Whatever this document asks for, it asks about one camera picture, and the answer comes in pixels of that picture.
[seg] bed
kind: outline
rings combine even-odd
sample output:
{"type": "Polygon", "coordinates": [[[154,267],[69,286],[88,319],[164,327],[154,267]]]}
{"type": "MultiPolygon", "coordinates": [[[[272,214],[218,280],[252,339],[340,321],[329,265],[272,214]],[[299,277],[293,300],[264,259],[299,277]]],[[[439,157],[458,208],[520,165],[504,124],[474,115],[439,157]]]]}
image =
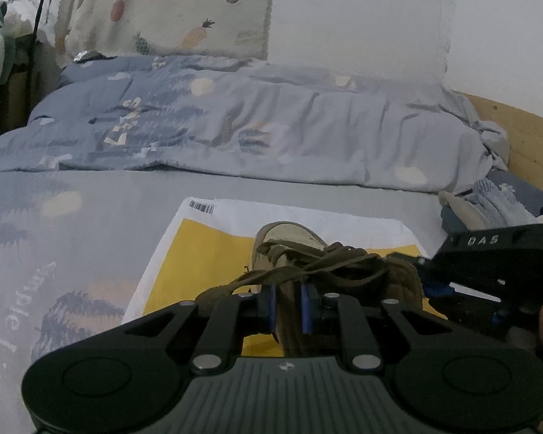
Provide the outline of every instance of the bed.
{"type": "Polygon", "coordinates": [[[397,218],[432,255],[432,192],[504,168],[506,145],[440,85],[252,58],[71,64],[0,137],[0,432],[31,432],[32,361],[120,324],[184,198],[397,218]]]}

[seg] barcode label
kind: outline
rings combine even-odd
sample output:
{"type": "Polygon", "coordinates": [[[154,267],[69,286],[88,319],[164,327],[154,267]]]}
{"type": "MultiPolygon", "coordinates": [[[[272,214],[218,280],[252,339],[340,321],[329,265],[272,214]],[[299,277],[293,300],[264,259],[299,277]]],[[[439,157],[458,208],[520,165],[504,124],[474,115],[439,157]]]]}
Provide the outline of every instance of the barcode label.
{"type": "Polygon", "coordinates": [[[203,204],[203,203],[196,203],[195,201],[191,201],[189,203],[189,207],[192,207],[193,209],[197,209],[202,212],[210,213],[213,215],[213,208],[215,207],[215,204],[203,204]]]}

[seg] metal object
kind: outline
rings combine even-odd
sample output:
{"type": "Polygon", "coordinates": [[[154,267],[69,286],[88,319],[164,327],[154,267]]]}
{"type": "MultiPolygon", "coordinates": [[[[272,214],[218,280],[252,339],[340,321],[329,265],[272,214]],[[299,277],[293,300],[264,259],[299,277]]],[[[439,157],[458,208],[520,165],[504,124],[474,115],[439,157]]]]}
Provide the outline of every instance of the metal object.
{"type": "Polygon", "coordinates": [[[193,359],[193,365],[199,370],[216,369],[221,365],[221,358],[215,354],[201,354],[193,359]]]}
{"type": "Polygon", "coordinates": [[[352,364],[357,369],[373,370],[380,367],[382,364],[382,359],[372,354],[360,354],[352,359],[352,364]]]}

